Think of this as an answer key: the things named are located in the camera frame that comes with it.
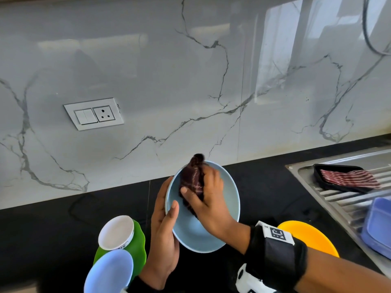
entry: yellow plate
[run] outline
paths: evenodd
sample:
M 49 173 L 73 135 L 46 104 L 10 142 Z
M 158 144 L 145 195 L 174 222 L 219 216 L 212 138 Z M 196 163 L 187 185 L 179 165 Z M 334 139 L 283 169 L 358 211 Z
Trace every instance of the yellow plate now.
M 307 223 L 293 220 L 285 221 L 277 228 L 290 232 L 310 248 L 339 257 L 337 249 L 327 236 Z

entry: dark red cloth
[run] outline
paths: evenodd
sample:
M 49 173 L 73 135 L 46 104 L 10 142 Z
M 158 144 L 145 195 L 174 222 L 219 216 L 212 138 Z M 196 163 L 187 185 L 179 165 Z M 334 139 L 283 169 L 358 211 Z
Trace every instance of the dark red cloth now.
M 204 200 L 204 172 L 202 170 L 204 159 L 203 154 L 195 154 L 180 174 L 179 196 L 183 198 L 184 206 L 187 207 L 195 217 L 197 217 L 197 215 L 187 200 L 182 196 L 181 188 L 187 187 L 194 192 L 200 200 Z
M 379 189 L 380 183 L 374 178 L 374 176 L 366 170 L 357 170 L 347 173 L 325 171 L 321 169 L 323 178 L 326 182 L 333 183 L 341 186 L 350 187 L 365 187 Z

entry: stainless steel sink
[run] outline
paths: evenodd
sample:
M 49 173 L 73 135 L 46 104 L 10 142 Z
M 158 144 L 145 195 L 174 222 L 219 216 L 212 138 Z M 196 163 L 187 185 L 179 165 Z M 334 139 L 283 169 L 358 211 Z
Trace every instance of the stainless steel sink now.
M 374 175 L 382 188 L 365 194 L 324 190 L 319 187 L 314 179 L 312 165 L 315 163 L 362 167 Z M 375 197 L 391 199 L 391 146 L 316 159 L 286 167 L 330 215 L 342 225 L 379 269 L 391 279 L 391 260 L 373 251 L 360 238 L 364 219 L 373 199 Z

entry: light blue bowl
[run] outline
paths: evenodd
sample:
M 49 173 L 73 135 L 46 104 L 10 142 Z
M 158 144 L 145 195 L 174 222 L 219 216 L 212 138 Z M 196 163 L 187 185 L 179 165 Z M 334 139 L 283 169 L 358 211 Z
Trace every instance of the light blue bowl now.
M 129 285 L 133 258 L 117 249 L 103 255 L 91 268 L 84 283 L 84 293 L 120 293 Z
M 224 181 L 223 194 L 228 210 L 230 211 L 231 216 L 236 221 L 239 221 L 241 203 L 235 182 L 229 173 L 217 163 L 211 161 L 205 161 L 205 163 L 219 170 L 220 176 Z M 166 213 L 169 211 L 174 200 L 179 202 L 179 215 L 173 233 L 178 241 L 191 251 L 197 253 L 210 253 L 216 251 L 224 246 L 225 243 L 205 230 L 200 221 L 198 221 L 198 219 L 190 213 L 187 207 L 183 205 L 182 198 L 179 196 L 179 174 L 182 169 L 180 169 L 172 179 L 167 190 L 165 201 Z

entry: wrist strap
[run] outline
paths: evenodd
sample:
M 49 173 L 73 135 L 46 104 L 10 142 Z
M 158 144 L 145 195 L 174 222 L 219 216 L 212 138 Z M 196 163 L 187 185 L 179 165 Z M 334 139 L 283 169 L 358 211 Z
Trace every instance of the wrist strap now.
M 246 271 L 275 290 L 292 290 L 307 267 L 307 246 L 289 232 L 259 222 L 251 227 Z

